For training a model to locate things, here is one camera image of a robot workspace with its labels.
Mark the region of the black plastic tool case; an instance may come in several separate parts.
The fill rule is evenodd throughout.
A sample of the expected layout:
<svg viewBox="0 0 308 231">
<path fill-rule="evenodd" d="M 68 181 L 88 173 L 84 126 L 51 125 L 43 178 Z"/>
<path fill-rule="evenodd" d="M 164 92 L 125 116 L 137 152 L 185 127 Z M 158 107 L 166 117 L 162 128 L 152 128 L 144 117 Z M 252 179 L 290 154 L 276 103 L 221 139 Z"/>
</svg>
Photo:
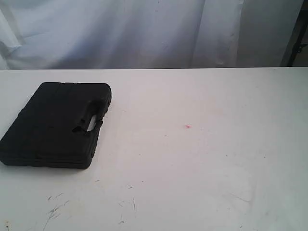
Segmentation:
<svg viewBox="0 0 308 231">
<path fill-rule="evenodd" d="M 2 137 L 1 162 L 88 168 L 111 99 L 106 83 L 41 83 Z"/>
</svg>

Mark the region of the white backdrop curtain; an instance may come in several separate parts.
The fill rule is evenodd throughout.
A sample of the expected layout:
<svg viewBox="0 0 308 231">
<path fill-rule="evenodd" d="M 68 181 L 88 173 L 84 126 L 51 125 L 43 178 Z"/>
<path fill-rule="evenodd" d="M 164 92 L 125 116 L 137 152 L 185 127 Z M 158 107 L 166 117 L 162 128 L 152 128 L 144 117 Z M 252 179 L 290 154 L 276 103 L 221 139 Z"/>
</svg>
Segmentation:
<svg viewBox="0 0 308 231">
<path fill-rule="evenodd" d="M 275 67 L 301 0 L 3 0 L 1 69 Z"/>
</svg>

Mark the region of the black metal stand pole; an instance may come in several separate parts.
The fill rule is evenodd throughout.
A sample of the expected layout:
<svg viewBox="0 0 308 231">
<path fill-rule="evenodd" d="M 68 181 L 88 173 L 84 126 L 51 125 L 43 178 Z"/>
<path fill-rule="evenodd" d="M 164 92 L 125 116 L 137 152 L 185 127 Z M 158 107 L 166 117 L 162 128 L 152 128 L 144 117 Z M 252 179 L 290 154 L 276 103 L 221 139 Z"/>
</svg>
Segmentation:
<svg viewBox="0 0 308 231">
<path fill-rule="evenodd" d="M 300 54 L 305 47 L 308 46 L 307 42 L 304 42 L 304 37 L 308 28 L 308 1 L 304 0 L 302 7 L 300 9 L 298 18 L 293 29 L 293 34 L 295 36 L 294 42 L 292 44 L 292 50 L 290 57 L 287 62 L 287 66 L 293 66 L 296 56 Z"/>
</svg>

